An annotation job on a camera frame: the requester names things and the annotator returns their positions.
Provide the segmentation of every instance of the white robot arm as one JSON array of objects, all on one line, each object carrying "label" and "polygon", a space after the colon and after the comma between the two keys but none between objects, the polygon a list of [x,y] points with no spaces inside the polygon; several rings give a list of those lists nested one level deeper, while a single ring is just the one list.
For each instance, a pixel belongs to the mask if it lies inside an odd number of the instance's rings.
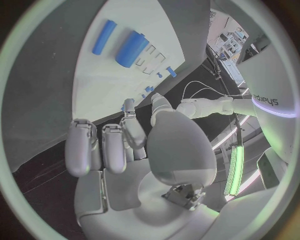
[{"label": "white robot arm", "polygon": [[251,99],[233,99],[229,96],[222,96],[216,100],[206,98],[183,99],[176,110],[190,119],[204,118],[213,113],[256,116]]}]

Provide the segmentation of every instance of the metal bracket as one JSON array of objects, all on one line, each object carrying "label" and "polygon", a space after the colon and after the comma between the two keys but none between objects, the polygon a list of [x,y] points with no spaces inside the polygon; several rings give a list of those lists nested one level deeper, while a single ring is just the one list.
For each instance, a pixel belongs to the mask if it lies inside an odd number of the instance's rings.
[{"label": "metal bracket", "polygon": [[162,195],[162,197],[189,211],[194,211],[205,197],[205,192],[201,192],[201,189],[202,185],[196,184],[173,186],[166,194]]}]

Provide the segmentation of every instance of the blue cylinder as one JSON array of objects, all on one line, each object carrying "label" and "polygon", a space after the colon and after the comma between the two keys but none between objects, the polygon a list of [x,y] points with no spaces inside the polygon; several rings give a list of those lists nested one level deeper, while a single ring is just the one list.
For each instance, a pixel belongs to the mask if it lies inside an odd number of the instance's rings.
[{"label": "blue cylinder", "polygon": [[102,53],[102,50],[103,50],[105,44],[107,43],[110,35],[112,34],[112,32],[116,26],[117,26],[117,24],[114,21],[107,20],[101,33],[99,34],[99,37],[95,43],[95,46],[93,47],[93,49],[91,51],[93,54],[100,55]]},{"label": "blue cylinder", "polygon": [[143,34],[133,31],[117,53],[116,62],[125,68],[130,68],[148,43]]}]

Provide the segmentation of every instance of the black floor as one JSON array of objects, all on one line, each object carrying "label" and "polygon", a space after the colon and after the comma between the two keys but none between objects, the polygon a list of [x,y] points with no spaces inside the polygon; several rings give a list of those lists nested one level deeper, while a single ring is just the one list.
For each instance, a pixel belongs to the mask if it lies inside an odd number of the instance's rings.
[{"label": "black floor", "polygon": [[[224,70],[222,76],[230,93],[239,94],[235,82],[229,78]],[[219,81],[215,80],[210,73],[200,66],[165,95],[174,108],[180,103],[186,84],[195,80],[201,81],[219,92],[224,92]],[[200,83],[190,84],[185,97],[189,98],[203,87]],[[219,98],[220,95],[211,90],[204,90],[195,97],[213,100]],[[149,134],[151,130],[151,105],[137,109],[136,115],[146,134]],[[119,123],[120,119],[121,117],[111,119],[97,127],[101,129],[107,123]],[[230,118],[215,113],[208,117],[195,119],[195,122],[211,141],[228,126]],[[83,240],[85,236],[76,222],[73,207],[77,178],[66,171],[64,146],[65,142],[63,141],[40,153],[22,165],[13,175],[25,198],[42,219],[67,239]],[[32,239],[12,215],[3,199],[0,200],[2,201],[0,211],[1,239]]]}]

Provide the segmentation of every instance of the green light strip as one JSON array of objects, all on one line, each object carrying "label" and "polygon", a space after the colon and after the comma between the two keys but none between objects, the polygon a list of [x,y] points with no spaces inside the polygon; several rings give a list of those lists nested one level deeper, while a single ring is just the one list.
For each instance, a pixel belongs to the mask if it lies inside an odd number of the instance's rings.
[{"label": "green light strip", "polygon": [[230,168],[224,195],[236,196],[239,193],[244,166],[244,147],[233,146],[231,151]]}]

